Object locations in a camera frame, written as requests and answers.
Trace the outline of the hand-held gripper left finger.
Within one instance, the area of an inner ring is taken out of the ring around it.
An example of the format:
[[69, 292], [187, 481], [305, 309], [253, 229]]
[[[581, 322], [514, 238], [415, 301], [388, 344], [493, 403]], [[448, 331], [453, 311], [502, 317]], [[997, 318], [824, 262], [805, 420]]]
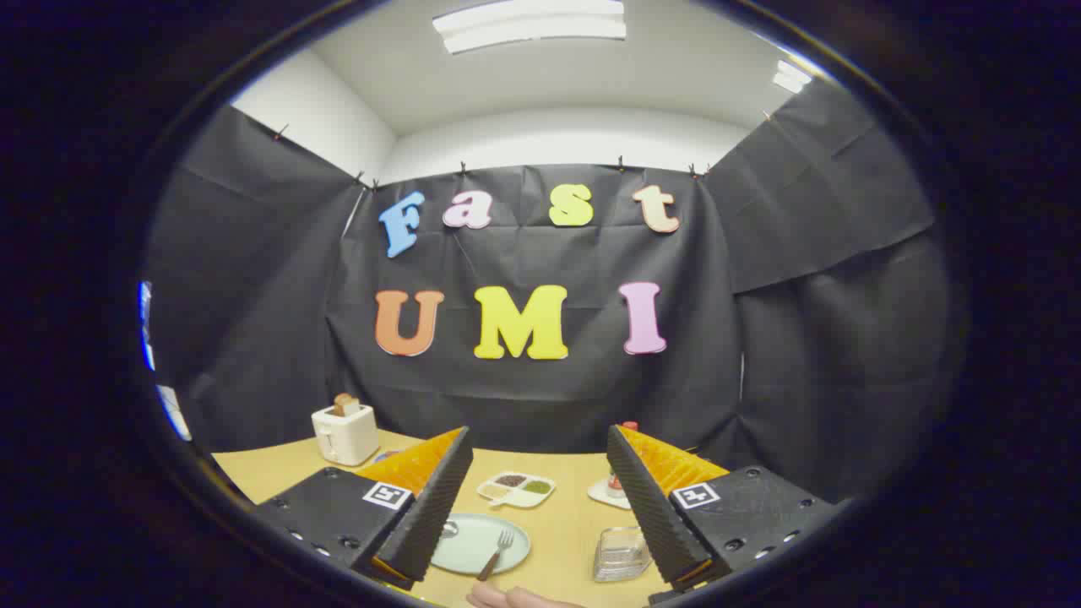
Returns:
[[472, 461], [462, 426], [359, 472], [317, 470], [254, 514], [321, 561], [409, 591], [427, 573]]

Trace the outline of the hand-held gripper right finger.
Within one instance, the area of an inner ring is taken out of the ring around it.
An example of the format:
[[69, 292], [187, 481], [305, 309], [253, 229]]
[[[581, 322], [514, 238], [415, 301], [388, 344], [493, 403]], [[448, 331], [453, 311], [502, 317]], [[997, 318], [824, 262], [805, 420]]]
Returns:
[[606, 457], [675, 592], [768, 561], [841, 511], [762, 465], [722, 470], [624, 425], [609, 427]]

